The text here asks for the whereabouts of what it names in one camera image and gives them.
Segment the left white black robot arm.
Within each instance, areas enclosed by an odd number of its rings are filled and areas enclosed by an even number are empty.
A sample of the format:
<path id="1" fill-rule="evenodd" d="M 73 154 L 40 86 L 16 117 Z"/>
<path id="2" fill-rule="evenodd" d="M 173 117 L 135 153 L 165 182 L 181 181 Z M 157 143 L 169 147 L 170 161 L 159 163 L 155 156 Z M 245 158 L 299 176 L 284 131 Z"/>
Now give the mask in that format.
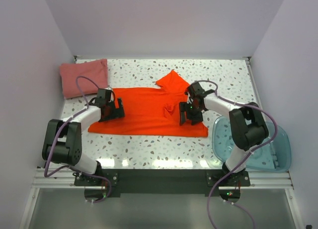
<path id="1" fill-rule="evenodd" d="M 115 97 L 111 88 L 100 88 L 97 96 L 87 101 L 79 112 L 48 122 L 42 158 L 46 161 L 44 176 L 50 177 L 63 168 L 70 168 L 85 175 L 91 185 L 103 180 L 101 164 L 82 152 L 82 133 L 93 123 L 123 118 L 121 98 Z"/>

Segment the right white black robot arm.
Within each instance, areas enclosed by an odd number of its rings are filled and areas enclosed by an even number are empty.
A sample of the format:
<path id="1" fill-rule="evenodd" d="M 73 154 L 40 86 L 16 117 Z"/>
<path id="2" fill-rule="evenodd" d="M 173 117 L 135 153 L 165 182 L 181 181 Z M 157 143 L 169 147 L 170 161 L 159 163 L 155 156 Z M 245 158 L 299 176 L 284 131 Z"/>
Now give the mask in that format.
<path id="1" fill-rule="evenodd" d="M 185 90 L 186 102 L 179 103 L 179 124 L 185 122 L 197 125 L 203 122 L 203 113 L 214 111 L 230 121 L 234 148 L 230 157 L 223 163 L 220 181 L 232 186 L 245 171 L 245 161 L 251 155 L 252 148 L 261 145 L 269 131 L 262 111 L 255 102 L 237 103 L 218 95 L 216 89 L 204 90 L 201 81 L 196 81 Z"/>

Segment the orange t shirt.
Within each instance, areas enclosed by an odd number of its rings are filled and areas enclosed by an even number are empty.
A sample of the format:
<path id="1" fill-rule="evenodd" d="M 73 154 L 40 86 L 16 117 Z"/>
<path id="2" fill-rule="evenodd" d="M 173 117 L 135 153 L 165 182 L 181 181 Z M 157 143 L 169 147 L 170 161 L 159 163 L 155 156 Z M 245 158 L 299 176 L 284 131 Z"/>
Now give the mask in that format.
<path id="1" fill-rule="evenodd" d="M 116 88 L 115 95 L 122 99 L 125 116 L 93 123 L 88 132 L 112 135 L 150 135 L 201 137 L 208 136 L 203 123 L 179 124 L 179 103 L 185 102 L 189 86 L 177 72 L 171 71 L 156 81 L 157 88 Z"/>

